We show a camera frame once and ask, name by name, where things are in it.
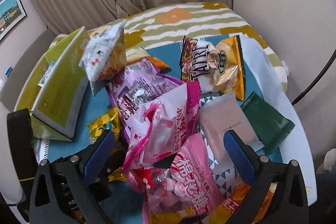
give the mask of picture frame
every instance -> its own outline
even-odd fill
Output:
[[[21,0],[0,0],[0,43],[26,16]]]

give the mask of purple snack bag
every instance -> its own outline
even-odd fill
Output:
[[[131,124],[128,120],[144,103],[182,85],[182,81],[164,74],[146,58],[129,65],[106,86],[112,107],[118,106],[122,131],[127,142],[130,141]]]

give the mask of green snack package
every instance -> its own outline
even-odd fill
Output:
[[[241,105],[241,109],[259,140],[265,145],[264,151],[267,155],[278,148],[295,126],[255,92]]]

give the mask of blue gripper pad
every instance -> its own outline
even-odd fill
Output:
[[[257,180],[256,170],[247,154],[241,148],[237,140],[230,131],[224,134],[224,147],[235,165],[244,183],[253,186]]]
[[[91,157],[87,161],[87,164],[83,168],[83,184],[88,186],[94,183],[106,163],[111,151],[115,147],[115,136],[113,131],[110,132],[101,140],[96,150],[92,153]]]

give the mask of pink packaging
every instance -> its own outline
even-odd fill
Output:
[[[125,67],[106,86],[112,106],[118,106],[123,123],[123,133],[129,143],[131,137],[131,117],[144,103],[173,90],[182,84],[178,79],[159,73],[160,70],[146,58]]]
[[[178,213],[181,218],[209,213],[223,202],[208,165],[201,134],[190,136],[177,153],[170,169],[152,168],[140,172],[146,177],[147,212]]]
[[[199,98],[199,83],[187,82],[142,104],[127,119],[131,138],[123,170],[149,167],[177,153],[194,134]]]

